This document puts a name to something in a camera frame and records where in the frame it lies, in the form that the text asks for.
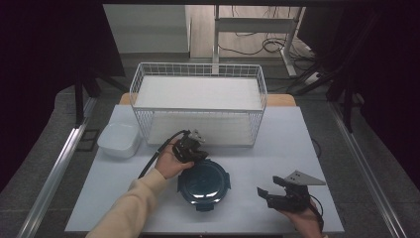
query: metal rail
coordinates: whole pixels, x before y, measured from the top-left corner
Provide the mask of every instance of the metal rail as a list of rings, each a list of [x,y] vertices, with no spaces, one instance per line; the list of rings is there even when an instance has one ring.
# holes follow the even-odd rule
[[[340,111],[338,104],[329,102],[329,105],[337,121],[337,124],[339,125],[340,131],[342,132],[343,137],[352,152],[353,158],[355,159],[356,164],[361,170],[362,176],[365,179],[365,182],[373,197],[373,200],[376,203],[377,208],[379,209],[379,212],[382,215],[383,220],[385,221],[386,226],[389,229],[389,232],[391,233],[392,237],[407,237],[394,209],[392,208],[392,205],[390,204],[388,198],[386,197],[385,193],[380,187],[380,184],[374,176],[374,173],[370,168],[370,165],[368,164],[364,153],[359,147],[356,138],[352,133],[349,133],[349,131],[347,130],[346,125],[342,120],[343,115]]]
[[[44,186],[41,189],[40,194],[32,206],[31,211],[29,212],[17,237],[34,237],[37,233],[37,230],[43,221],[44,215],[46,214],[47,209],[53,200],[56,189],[58,188],[65,170],[67,169],[68,163],[70,162],[71,157],[77,147],[77,143],[83,135],[84,129],[86,128],[91,111],[93,110],[95,104],[96,98],[89,98],[87,100],[84,107],[84,119],[81,125],[78,128],[73,128],[71,130],[70,135],[68,136],[68,139],[61,150],[61,153],[56,159],[55,165],[53,166],[49,177],[44,183]]]

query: white wire basket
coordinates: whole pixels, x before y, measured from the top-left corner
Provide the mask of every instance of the white wire basket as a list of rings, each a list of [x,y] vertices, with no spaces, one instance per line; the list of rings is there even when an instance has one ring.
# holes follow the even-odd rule
[[[254,145],[266,106],[263,71],[253,64],[140,63],[130,101],[149,145],[197,129],[203,145]]]

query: beige sleeve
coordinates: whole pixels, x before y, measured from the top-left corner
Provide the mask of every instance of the beige sleeve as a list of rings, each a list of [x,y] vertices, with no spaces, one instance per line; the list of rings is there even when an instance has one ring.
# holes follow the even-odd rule
[[[165,187],[166,180],[156,169],[134,180],[86,237],[138,237]]]

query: black pot lid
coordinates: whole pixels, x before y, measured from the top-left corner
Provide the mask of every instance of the black pot lid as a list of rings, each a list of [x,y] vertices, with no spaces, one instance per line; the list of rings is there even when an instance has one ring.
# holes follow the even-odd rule
[[[213,210],[231,188],[229,174],[210,160],[196,163],[178,177],[178,191],[197,211]]]

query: black curtain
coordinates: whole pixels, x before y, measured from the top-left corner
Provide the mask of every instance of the black curtain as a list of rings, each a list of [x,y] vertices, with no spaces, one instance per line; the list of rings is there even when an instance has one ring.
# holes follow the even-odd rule
[[[374,132],[420,187],[420,12],[392,2],[372,30],[353,70],[362,113]]]
[[[1,189],[25,160],[58,92],[95,68],[124,69],[101,4],[0,3]]]

